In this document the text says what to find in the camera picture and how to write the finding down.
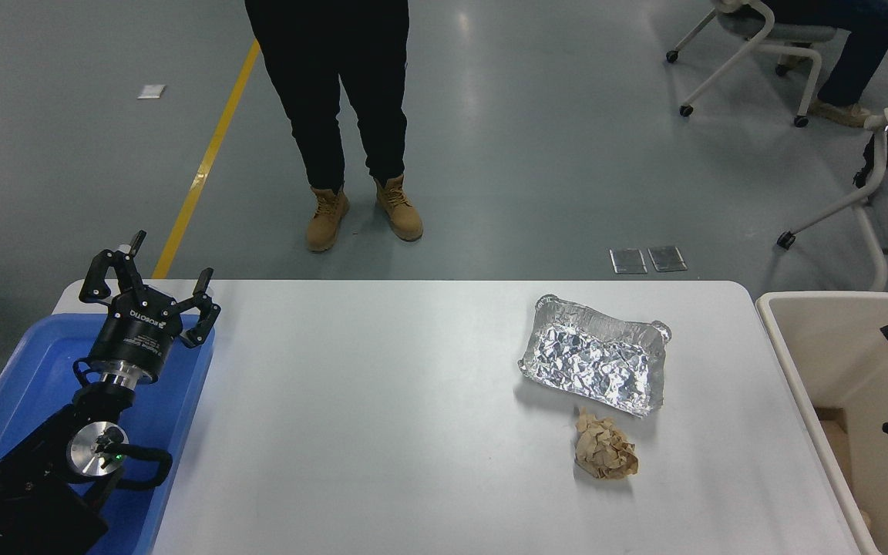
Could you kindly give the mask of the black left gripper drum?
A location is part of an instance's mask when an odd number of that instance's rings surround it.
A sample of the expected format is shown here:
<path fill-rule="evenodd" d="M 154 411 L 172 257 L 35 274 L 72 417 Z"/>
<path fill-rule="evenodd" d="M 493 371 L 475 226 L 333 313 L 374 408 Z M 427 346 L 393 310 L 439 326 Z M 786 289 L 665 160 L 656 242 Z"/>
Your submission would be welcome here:
<path fill-rule="evenodd" d="M 89 371 L 115 375 L 129 369 L 144 384 L 158 382 L 170 347 L 182 333 L 179 314 L 170 313 L 176 299 L 144 288 L 144 299 L 132 291 L 117 295 L 88 355 Z"/>

